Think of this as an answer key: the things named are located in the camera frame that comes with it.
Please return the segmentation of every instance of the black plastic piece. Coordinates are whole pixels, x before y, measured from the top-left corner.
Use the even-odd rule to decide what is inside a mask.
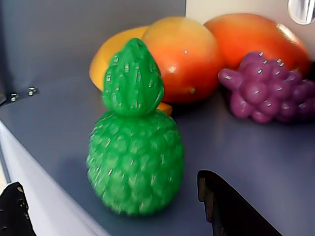
[[[231,185],[212,171],[198,172],[198,197],[214,236],[282,236]]]
[[[0,195],[0,236],[36,236],[28,209],[22,185],[8,185]]]

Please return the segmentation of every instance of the pineapple body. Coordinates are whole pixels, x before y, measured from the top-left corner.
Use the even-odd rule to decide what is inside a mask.
[[[107,112],[90,136],[88,178],[113,211],[151,214],[180,189],[184,152],[175,121],[163,112],[136,118]]]

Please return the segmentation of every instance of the pineapple crown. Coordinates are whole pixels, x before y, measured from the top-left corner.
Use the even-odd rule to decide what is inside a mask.
[[[116,53],[104,76],[103,103],[122,116],[144,116],[164,96],[161,72],[146,45],[131,39]]]

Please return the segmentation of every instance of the gray shelf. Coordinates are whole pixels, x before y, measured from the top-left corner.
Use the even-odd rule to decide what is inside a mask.
[[[86,178],[88,136],[105,111],[87,71],[77,70],[40,94],[6,105],[0,119],[46,171],[112,236],[211,235],[197,197],[197,172],[217,172],[285,236],[315,232],[315,124],[257,125],[235,119],[220,94],[175,116],[186,147],[182,189],[164,212],[118,216]]]

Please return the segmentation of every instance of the toy orange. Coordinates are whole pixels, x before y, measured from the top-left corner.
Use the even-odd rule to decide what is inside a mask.
[[[151,25],[142,40],[161,70],[164,102],[193,103],[217,89],[223,57],[216,39],[202,24],[167,17]]]
[[[90,78],[100,91],[103,91],[104,74],[112,56],[120,51],[132,38],[141,38],[147,28],[148,26],[143,26],[120,32],[108,39],[98,50],[90,66]],[[157,108],[169,116],[172,114],[173,109],[168,104],[160,103]]]
[[[281,59],[289,69],[304,75],[310,55],[304,44],[284,25],[255,14],[227,14],[209,20],[227,67],[236,69],[248,52],[263,52],[267,59]]]

